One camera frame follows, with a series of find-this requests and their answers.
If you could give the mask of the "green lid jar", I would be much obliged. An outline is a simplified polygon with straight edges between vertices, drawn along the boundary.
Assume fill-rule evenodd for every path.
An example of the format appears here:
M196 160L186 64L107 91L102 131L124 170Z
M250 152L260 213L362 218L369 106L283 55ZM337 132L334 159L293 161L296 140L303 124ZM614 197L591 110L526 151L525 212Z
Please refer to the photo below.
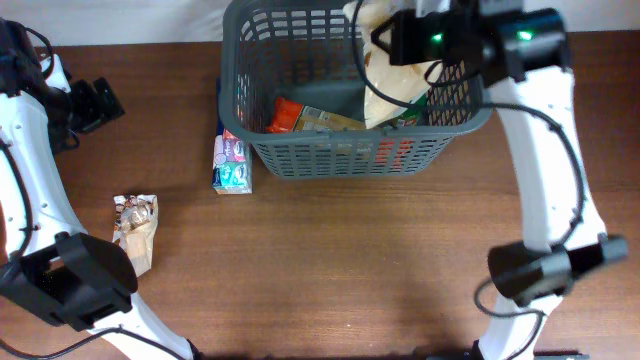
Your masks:
M422 113L426 106L426 103L427 103L427 94L424 93L420 98L418 98L414 102L415 105L418 105L418 108L404 110L398 116L397 125L402 127L417 125L421 120Z

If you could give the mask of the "red orange pasta packet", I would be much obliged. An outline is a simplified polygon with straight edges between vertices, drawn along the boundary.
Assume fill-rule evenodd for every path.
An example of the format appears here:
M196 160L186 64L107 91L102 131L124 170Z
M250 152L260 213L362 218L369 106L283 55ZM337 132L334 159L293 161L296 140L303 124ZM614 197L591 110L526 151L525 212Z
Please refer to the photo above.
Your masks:
M391 118L388 122L378 125L393 128L392 125L398 126L397 119L398 117ZM365 122L278 97L275 101L275 114L272 117L271 124L266 127L266 130L269 133L278 134L300 131L335 132L367 129ZM374 164L382 165L385 162L385 157L390 155L392 147L393 142L391 142L391 140L381 141L378 146ZM346 155L349 148L349 144L341 143L337 145L337 152L339 155ZM358 158L362 158L362 160L368 160L371 157L370 151L370 146L367 144L359 144L357 146Z

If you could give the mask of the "grey plastic shopping basket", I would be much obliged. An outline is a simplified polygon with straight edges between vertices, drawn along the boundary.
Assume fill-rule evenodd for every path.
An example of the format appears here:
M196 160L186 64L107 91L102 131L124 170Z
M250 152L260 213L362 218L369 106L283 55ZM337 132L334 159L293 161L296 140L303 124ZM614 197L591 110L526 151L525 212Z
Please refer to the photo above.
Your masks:
M361 121L365 85L341 1L233 1L223 17L218 111L223 125L251 144L275 175L289 179L382 176L422 171L455 137L489 119L469 104L489 98L480 79L460 80L462 65L436 75L452 86L427 92L414 126L272 134L277 98Z

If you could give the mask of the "multicolour tissue pack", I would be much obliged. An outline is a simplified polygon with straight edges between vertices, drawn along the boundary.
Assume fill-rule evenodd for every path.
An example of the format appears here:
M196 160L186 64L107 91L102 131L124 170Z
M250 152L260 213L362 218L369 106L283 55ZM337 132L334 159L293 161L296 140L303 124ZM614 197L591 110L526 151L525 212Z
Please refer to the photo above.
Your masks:
M219 195L253 192L250 146L226 129L220 115L213 147L212 188Z

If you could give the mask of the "beige paper bag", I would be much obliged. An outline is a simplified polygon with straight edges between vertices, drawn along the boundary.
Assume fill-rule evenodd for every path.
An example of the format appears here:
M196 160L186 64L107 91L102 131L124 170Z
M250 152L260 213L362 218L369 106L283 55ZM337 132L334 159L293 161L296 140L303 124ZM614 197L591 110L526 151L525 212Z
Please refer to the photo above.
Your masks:
M437 61L405 66L392 66L388 55L371 42L371 32L385 20L401 10L414 10L414 1L375 0L365 1L359 10L354 1L343 7L343 13L363 37L364 69L368 80L382 93L396 100L414 104L424 93L429 94L443 71ZM370 88L364 93L364 118L368 129L383 127L391 118L398 117L404 110L381 97Z

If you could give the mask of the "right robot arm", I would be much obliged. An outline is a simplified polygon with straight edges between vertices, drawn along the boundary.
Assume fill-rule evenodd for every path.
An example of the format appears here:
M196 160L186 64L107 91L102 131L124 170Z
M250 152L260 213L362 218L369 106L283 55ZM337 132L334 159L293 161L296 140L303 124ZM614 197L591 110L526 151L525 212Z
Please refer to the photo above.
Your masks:
M575 77L563 19L520 1L418 2L375 26L371 42L394 66L464 64L496 111L514 164L520 241L490 250L487 284L497 290L471 359L530 359L551 313L585 276L628 256L607 232L588 186L574 120Z

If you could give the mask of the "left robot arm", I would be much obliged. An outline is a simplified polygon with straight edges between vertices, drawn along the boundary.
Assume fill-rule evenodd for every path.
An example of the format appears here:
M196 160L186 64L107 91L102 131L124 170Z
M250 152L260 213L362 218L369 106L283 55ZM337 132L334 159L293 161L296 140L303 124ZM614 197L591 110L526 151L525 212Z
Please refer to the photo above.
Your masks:
M88 234L66 195L55 155L125 113L104 78L72 81L49 40L1 22L1 213L7 261L1 295L53 326L98 339L129 359L200 359L145 304L124 249Z

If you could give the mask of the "small brown snack bag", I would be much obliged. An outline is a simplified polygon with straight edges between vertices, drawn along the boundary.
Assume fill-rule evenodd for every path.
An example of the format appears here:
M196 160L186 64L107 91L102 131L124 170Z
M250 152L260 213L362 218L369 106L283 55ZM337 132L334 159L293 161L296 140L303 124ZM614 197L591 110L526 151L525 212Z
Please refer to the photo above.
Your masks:
M126 252L136 276L140 277L152 268L159 215L157 196L118 195L114 203L113 242Z

